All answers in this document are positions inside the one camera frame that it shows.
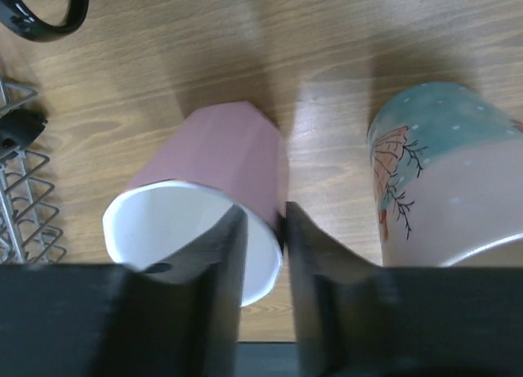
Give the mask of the cream floral tall mug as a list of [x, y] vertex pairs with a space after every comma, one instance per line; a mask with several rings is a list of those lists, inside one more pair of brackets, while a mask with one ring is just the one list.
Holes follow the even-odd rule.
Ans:
[[522, 264], [522, 122], [456, 83], [390, 99], [369, 127], [387, 266]]

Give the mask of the pink faceted mug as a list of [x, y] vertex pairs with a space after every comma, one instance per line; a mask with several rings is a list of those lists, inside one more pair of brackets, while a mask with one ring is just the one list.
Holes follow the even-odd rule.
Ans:
[[248, 217], [242, 303], [255, 303], [272, 291], [283, 263], [288, 170], [281, 133], [252, 103], [196, 110], [105, 210], [107, 253], [142, 271], [238, 205]]

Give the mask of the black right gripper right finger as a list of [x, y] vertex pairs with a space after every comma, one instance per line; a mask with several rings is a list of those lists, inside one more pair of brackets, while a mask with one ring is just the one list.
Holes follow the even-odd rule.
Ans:
[[303, 376], [519, 376], [519, 268], [380, 267], [287, 205]]

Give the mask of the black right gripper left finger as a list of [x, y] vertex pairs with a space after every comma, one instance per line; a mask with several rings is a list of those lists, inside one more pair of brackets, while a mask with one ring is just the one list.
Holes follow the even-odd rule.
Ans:
[[143, 272], [2, 267], [2, 375], [233, 375], [247, 227], [244, 211], [230, 208]]

